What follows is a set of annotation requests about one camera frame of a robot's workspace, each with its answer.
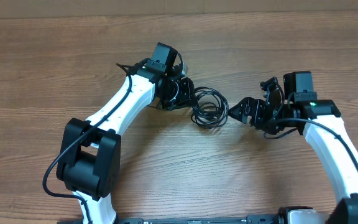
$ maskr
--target black cable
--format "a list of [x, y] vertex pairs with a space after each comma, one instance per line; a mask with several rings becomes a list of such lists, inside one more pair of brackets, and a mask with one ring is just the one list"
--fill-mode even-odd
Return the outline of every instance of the black cable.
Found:
[[279, 136], [276, 136], [276, 137], [267, 137], [267, 133], [264, 133], [264, 138], [265, 139], [280, 139], [280, 138], [284, 138], [285, 136], [291, 134], [292, 132], [298, 130], [298, 128], [293, 128], [287, 132], [284, 132], [283, 134], [279, 135]]
[[179, 59], [180, 59], [180, 68], [181, 70], [183, 70], [183, 60], [181, 58], [181, 54], [178, 52], [178, 56], [179, 56]]
[[[201, 128], [218, 128], [226, 124], [229, 103], [217, 90], [208, 87], [198, 87], [194, 90], [193, 114], [190, 119]], [[218, 102], [207, 102], [202, 105], [199, 101], [204, 96], [212, 96]]]
[[88, 223], [92, 224], [92, 220], [91, 220], [91, 215], [90, 215], [90, 211], [88, 208], [88, 204], [86, 203], [86, 200], [81, 197], [81, 196], [77, 196], [77, 195], [69, 195], [69, 194], [58, 194], [58, 193], [53, 193], [48, 189], [47, 186], [47, 180], [48, 180], [48, 176], [49, 173], [52, 171], [53, 167], [55, 167], [55, 165], [58, 163], [58, 161], [68, 152], [69, 149], [71, 149], [74, 145], [82, 142], [90, 133], [92, 133], [100, 124], [102, 124], [103, 122], [105, 122], [117, 109], [118, 107], [120, 107], [122, 105], [122, 103], [125, 101], [125, 99], [128, 97], [129, 93], [132, 90], [132, 78], [131, 75], [128, 74], [127, 70], [125, 69], [125, 67], [130, 68], [130, 66], [127, 65], [119, 65], [117, 64], [118, 67], [122, 68], [126, 73], [127, 73], [127, 77], [129, 80], [129, 86], [128, 89], [124, 95], [124, 97], [122, 97], [122, 99], [117, 103], [117, 105], [111, 109], [111, 111], [109, 111], [106, 115], [103, 116], [103, 118], [98, 121], [94, 126], [92, 126], [91, 128], [89, 128], [89, 130], [85, 131], [80, 137], [78, 137], [76, 140], [74, 140], [65, 150], [63, 150], [63, 152], [61, 154], [59, 154], [59, 156], [56, 157], [55, 160], [53, 160], [53, 162], [49, 165], [47, 171], [44, 174], [44, 177], [42, 179], [42, 187], [44, 188], [44, 191], [49, 194], [50, 196], [53, 197], [61, 197], [61, 198], [75, 198], [81, 201], [81, 203], [84, 205], [85, 207], [85, 213], [86, 213], [86, 217], [88, 219]]
[[293, 96], [294, 94], [295, 94], [295, 92], [293, 91], [293, 92], [291, 92], [291, 93], [289, 94], [289, 96], [288, 96], [288, 101], [287, 101], [288, 109], [291, 109], [290, 103], [291, 103], [291, 98], [292, 98], [292, 96]]
[[345, 147], [346, 149], [346, 152], [348, 153], [349, 157], [351, 158], [352, 162], [353, 162], [353, 165], [354, 167], [356, 168], [356, 171], [358, 172], [358, 162], [356, 160], [356, 158], [354, 157], [351, 149], [349, 148], [349, 146], [346, 144], [345, 140], [343, 140], [343, 138], [337, 134], [335, 131], [333, 131], [331, 128], [323, 125], [323, 124], [320, 124], [320, 123], [317, 123], [315, 121], [311, 121], [311, 120], [308, 120], [308, 119], [301, 119], [301, 118], [283, 118], [283, 119], [278, 119], [276, 121], [274, 121], [274, 123], [282, 123], [282, 122], [301, 122], [301, 123], [310, 123], [310, 124], [314, 124], [314, 125], [317, 125], [319, 126], [320, 128], [323, 128], [324, 130], [328, 131], [329, 133], [331, 133], [336, 139], [338, 139], [342, 145]]
[[277, 85], [277, 88], [281, 94], [281, 105], [280, 105], [280, 107], [278, 107], [278, 110], [276, 110], [276, 113], [273, 114], [272, 118], [268, 121], [268, 123], [273, 121], [277, 117], [277, 115], [279, 114], [279, 112], [281, 111], [281, 109], [283, 108], [284, 103], [285, 103], [284, 91], [281, 88], [280, 84], [276, 83], [276, 85]]

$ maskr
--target wood grain surface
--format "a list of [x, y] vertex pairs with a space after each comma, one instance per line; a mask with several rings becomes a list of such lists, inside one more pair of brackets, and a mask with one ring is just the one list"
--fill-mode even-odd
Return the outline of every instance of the wood grain surface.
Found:
[[[122, 85], [115, 63], [150, 57], [157, 42], [178, 49], [195, 86], [219, 90], [231, 106], [261, 98], [259, 81], [311, 70], [319, 98], [335, 101], [358, 149], [358, 11], [0, 20], [0, 223], [81, 217], [76, 200], [43, 192], [42, 176], [66, 123], [99, 110]], [[301, 136], [268, 141], [233, 119], [205, 130], [190, 114], [145, 108], [129, 126], [112, 193], [121, 217], [335, 207]], [[48, 184], [69, 193], [55, 175]]]
[[358, 0], [0, 0], [0, 19], [358, 10]]

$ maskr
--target black bracket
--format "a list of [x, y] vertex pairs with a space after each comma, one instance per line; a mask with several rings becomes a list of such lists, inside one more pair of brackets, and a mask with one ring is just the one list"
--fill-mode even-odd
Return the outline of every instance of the black bracket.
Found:
[[116, 218], [114, 224], [143, 224], [141, 218]]
[[358, 224], [358, 194], [343, 198], [329, 216], [327, 224]]
[[281, 122], [274, 120], [285, 118], [315, 119], [319, 115], [333, 114], [340, 117], [341, 113], [332, 100], [317, 100], [313, 90], [311, 72], [292, 72], [284, 75], [284, 90], [280, 88], [277, 78], [260, 82], [265, 91], [266, 101], [245, 97], [236, 106], [229, 109], [228, 115], [243, 123], [247, 117], [251, 126], [268, 134], [277, 134], [286, 127], [296, 127], [302, 135], [304, 123]]
[[180, 109], [192, 105], [194, 84], [187, 77], [179, 81], [166, 80], [164, 85], [158, 86], [158, 92], [162, 93], [162, 109]]
[[248, 215], [246, 224], [276, 224], [277, 215]]
[[[66, 125], [60, 152], [91, 127], [88, 121], [71, 119]], [[96, 156], [81, 151], [81, 146], [99, 144]], [[110, 194], [118, 180], [121, 156], [121, 136], [115, 130], [104, 131], [96, 128], [80, 144], [73, 146], [60, 159], [56, 176], [64, 181], [71, 191], [79, 190], [94, 200]]]

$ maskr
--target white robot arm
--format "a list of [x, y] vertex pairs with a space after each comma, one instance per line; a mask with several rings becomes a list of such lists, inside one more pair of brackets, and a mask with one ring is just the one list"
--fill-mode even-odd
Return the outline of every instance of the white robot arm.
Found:
[[[322, 115], [313, 119], [339, 134], [352, 151], [358, 163], [358, 152], [346, 133], [342, 118]], [[333, 186], [336, 202], [358, 194], [358, 171], [344, 146], [331, 133], [316, 125], [306, 123], [303, 135], [319, 157]]]
[[[99, 129], [109, 130], [113, 129], [120, 136], [124, 135], [125, 130], [132, 123], [136, 115], [147, 105], [153, 102], [155, 97], [155, 84], [149, 82], [148, 78], [133, 75], [131, 92], [128, 94], [125, 101], [120, 107], [102, 124], [98, 126]], [[107, 102], [94, 115], [87, 118], [90, 121], [90, 125], [95, 125], [100, 121], [109, 111], [111, 111], [118, 102], [124, 97], [127, 89], [129, 88], [129, 78], [125, 79], [125, 82], [121, 89]], [[99, 144], [92, 143], [91, 146], [98, 148]], [[111, 196], [108, 194], [106, 197], [101, 197], [99, 200], [93, 200], [92, 196], [83, 193], [79, 190], [74, 191], [73, 194], [83, 197], [88, 204], [89, 214], [94, 224], [105, 223], [113, 224], [116, 219], [116, 211], [114, 211], [111, 204]], [[81, 203], [81, 210], [83, 212], [83, 224], [88, 224], [88, 217], [86, 216], [85, 205]]]
[[[358, 153], [346, 133], [341, 113], [332, 100], [318, 100], [310, 72], [284, 75], [284, 90], [273, 77], [260, 83], [266, 101], [244, 98], [229, 116], [278, 139], [299, 131], [316, 151], [335, 192], [337, 208], [328, 223], [358, 223]], [[286, 127], [295, 127], [277, 137]], [[285, 224], [325, 223], [310, 209], [279, 211]]]
[[[57, 177], [78, 199], [84, 224], [112, 224], [116, 219], [110, 192], [119, 173], [121, 136], [139, 112], [156, 96], [162, 109], [190, 105], [193, 82], [185, 77], [187, 66], [182, 61], [173, 66], [177, 55], [181, 59], [175, 49], [158, 43], [152, 58], [134, 66], [118, 65], [127, 73], [121, 89], [86, 121], [73, 118], [66, 125], [61, 153], [48, 168], [43, 185], [52, 196], [70, 197], [55, 194], [46, 186], [46, 178], [58, 161]], [[98, 153], [83, 152], [81, 146], [96, 147]]]

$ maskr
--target black joint housing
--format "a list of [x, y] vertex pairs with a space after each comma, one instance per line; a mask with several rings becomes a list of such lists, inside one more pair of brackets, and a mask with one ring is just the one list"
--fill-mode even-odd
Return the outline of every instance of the black joint housing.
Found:
[[358, 194], [342, 198], [326, 223], [358, 224]]
[[[71, 119], [65, 128], [60, 153], [91, 127], [88, 121]], [[88, 147], [91, 143], [99, 144], [96, 156], [81, 151], [81, 145]], [[113, 129], [96, 128], [59, 160], [56, 176], [68, 190], [79, 190], [99, 200], [110, 194], [118, 180], [120, 156], [121, 136]]]
[[271, 79], [267, 80], [266, 82], [260, 82], [260, 88], [263, 91], [274, 90], [277, 88], [277, 84], [278, 84], [277, 77], [272, 77]]
[[341, 117], [341, 112], [336, 107], [333, 100], [313, 100], [313, 101], [299, 101], [294, 105], [299, 111], [299, 118], [316, 119], [320, 115], [334, 115]]
[[178, 51], [173, 47], [158, 43], [151, 60], [147, 61], [147, 66], [163, 73], [169, 73], [173, 68], [177, 54]]
[[284, 75], [285, 99], [292, 102], [317, 100], [317, 93], [313, 90], [311, 72], [292, 72]]

